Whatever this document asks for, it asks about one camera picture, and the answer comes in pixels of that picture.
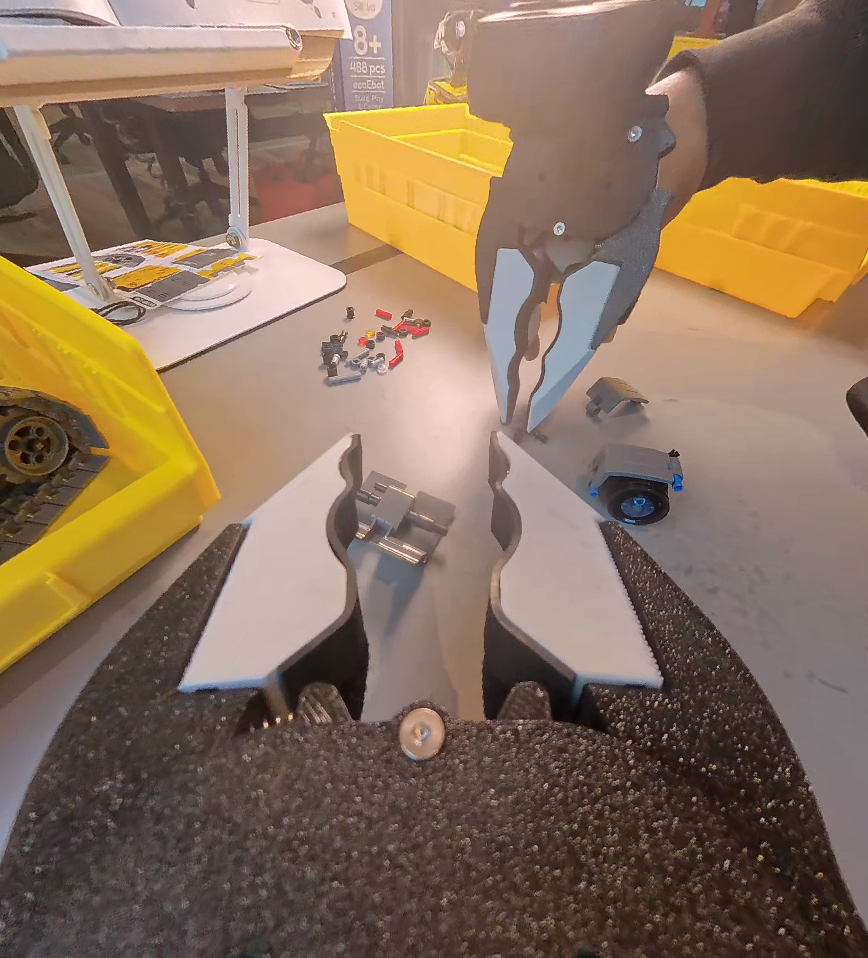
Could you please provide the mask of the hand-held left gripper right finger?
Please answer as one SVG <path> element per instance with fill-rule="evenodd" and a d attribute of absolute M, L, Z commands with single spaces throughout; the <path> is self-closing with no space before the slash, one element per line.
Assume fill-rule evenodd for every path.
<path fill-rule="evenodd" d="M 535 683 L 555 719 L 580 721 L 588 687 L 655 691 L 664 677 L 595 512 L 509 436 L 488 445 L 490 574 L 485 717 Z"/>

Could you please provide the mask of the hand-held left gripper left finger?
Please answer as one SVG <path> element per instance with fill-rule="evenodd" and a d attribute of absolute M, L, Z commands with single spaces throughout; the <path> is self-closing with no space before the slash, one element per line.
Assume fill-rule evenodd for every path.
<path fill-rule="evenodd" d="M 362 716 L 368 638 L 347 553 L 362 482 L 361 436 L 348 433 L 240 525 L 180 693 L 259 692 L 285 719 L 308 686 L 322 684 L 350 718 Z"/>

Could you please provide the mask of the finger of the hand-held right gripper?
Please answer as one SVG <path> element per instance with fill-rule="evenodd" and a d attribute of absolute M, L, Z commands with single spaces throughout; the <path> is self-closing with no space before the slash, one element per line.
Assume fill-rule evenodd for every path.
<path fill-rule="evenodd" d="M 547 298 L 536 263 L 517 248 L 497 251 L 489 295 L 485 335 L 497 407 L 503 425 L 510 425 L 521 386 L 531 325 Z"/>
<path fill-rule="evenodd" d="M 531 396 L 528 432 L 553 412 L 593 357 L 595 335 L 618 275 L 618 265 L 594 260 L 560 284 L 560 325 L 543 356 L 541 376 Z"/>

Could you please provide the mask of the grey toy bracket piece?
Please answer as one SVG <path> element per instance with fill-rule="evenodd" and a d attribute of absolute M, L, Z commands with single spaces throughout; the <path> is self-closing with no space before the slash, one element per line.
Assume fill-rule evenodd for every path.
<path fill-rule="evenodd" d="M 683 468 L 676 450 L 662 450 L 623 443 L 606 444 L 595 457 L 591 488 L 599 488 L 612 477 L 639 478 L 683 488 Z"/>
<path fill-rule="evenodd" d="M 587 390 L 585 413 L 590 418 L 609 416 L 629 408 L 641 408 L 649 399 L 619 377 L 600 377 Z"/>

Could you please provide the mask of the black toy wheel assembly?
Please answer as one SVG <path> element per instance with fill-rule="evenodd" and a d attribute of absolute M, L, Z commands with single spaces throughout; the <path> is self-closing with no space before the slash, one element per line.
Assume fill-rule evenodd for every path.
<path fill-rule="evenodd" d="M 625 477 L 612 477 L 599 488 L 591 488 L 590 480 L 589 495 L 619 523 L 636 526 L 655 524 L 667 517 L 670 493 L 684 488 L 684 482 L 681 490 L 675 490 L 665 483 Z"/>

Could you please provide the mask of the grey desk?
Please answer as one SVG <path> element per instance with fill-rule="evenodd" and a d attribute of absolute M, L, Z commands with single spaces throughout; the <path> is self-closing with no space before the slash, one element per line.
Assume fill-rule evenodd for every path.
<path fill-rule="evenodd" d="M 376 470 L 456 505 L 426 569 L 362 543 L 369 640 L 365 718 L 433 701 L 481 719 L 489 574 L 488 439 L 498 428 L 476 296 L 382 251 L 332 206 L 257 229 L 335 266 L 342 293 L 165 371 L 164 385 L 221 500 L 202 525 L 0 675 L 0 857 L 28 783 L 81 688 L 117 640 L 232 522 L 347 432 Z M 336 387 L 320 343 L 411 307 L 430 334 L 385 376 Z M 845 394 L 868 376 L 868 278 L 805 325 L 667 273 L 523 445 L 564 484 L 605 438 L 677 449 L 685 489 L 643 548 L 741 655 L 811 778 L 868 927 L 868 440 Z M 649 402 L 585 413 L 619 377 Z"/>

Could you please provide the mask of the person's right hand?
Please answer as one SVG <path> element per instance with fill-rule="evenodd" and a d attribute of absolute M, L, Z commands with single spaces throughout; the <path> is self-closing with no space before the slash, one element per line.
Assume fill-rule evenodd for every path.
<path fill-rule="evenodd" d="M 675 144 L 660 161 L 658 187 L 671 194 L 663 223 L 667 226 L 701 189 L 707 166 L 706 103 L 700 78 L 686 68 L 661 78 L 646 93 L 667 98 L 667 126 Z"/>

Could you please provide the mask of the pile of small toy parts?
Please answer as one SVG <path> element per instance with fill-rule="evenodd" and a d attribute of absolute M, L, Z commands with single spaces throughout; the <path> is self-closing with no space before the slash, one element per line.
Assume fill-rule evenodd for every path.
<path fill-rule="evenodd" d="M 320 369 L 327 386 L 350 385 L 370 376 L 385 376 L 401 366 L 406 343 L 427 337 L 431 320 L 409 307 L 399 316 L 384 308 L 373 314 L 376 323 L 355 336 L 355 309 L 345 310 L 344 326 L 320 343 Z"/>

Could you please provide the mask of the grey toy panel assembly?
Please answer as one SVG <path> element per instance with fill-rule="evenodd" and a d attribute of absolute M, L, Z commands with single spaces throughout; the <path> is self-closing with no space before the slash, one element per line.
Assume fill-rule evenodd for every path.
<path fill-rule="evenodd" d="M 412 493 L 378 472 L 368 473 L 356 499 L 356 538 L 415 566 L 427 563 L 456 513 L 455 505 L 427 492 Z"/>

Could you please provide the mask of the blue toy kit box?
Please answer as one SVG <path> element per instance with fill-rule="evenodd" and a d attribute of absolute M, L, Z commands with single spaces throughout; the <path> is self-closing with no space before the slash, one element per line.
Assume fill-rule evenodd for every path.
<path fill-rule="evenodd" d="M 434 79 L 450 66 L 435 47 L 440 22 L 474 6 L 464 1 L 346 1 L 351 39 L 338 43 L 330 72 L 337 111 L 363 111 L 424 102 Z"/>

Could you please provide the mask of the white book stand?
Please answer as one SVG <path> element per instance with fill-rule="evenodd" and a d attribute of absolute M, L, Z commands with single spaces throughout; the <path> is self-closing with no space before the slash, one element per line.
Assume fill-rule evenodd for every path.
<path fill-rule="evenodd" d="M 125 100 L 142 95 L 223 90 L 230 212 L 224 244 L 260 246 L 252 289 L 233 305 L 202 311 L 143 309 L 127 331 L 158 370 L 284 318 L 344 288 L 339 270 L 273 242 L 249 238 L 249 136 L 246 97 L 252 87 L 320 78 L 343 38 L 303 34 L 290 26 L 80 26 L 45 18 L 0 17 L 0 108 L 13 111 L 77 264 L 62 260 L 30 271 L 66 284 L 89 307 L 128 311 L 97 273 L 41 112 L 47 103 Z"/>

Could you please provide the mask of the yellow toy tracked vehicle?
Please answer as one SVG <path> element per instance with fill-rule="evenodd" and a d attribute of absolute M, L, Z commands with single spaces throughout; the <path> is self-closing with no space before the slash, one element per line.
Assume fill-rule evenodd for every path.
<path fill-rule="evenodd" d="M 83 411 L 0 385 L 0 567 L 42 539 L 109 462 Z"/>

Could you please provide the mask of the yellow printed leaflet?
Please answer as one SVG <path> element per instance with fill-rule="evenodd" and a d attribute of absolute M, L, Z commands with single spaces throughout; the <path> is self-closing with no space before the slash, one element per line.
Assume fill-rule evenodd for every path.
<path fill-rule="evenodd" d="M 233 305 L 252 289 L 260 246 L 237 251 L 226 245 L 138 240 L 93 254 L 101 280 L 116 301 L 146 310 L 165 306 L 202 311 Z"/>

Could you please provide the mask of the open instruction booklet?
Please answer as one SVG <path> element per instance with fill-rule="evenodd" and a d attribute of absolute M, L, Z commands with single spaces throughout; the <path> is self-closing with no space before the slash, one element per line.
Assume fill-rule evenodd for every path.
<path fill-rule="evenodd" d="M 0 17 L 111 27 L 290 26 L 352 37 L 343 1 L 0 1 Z"/>

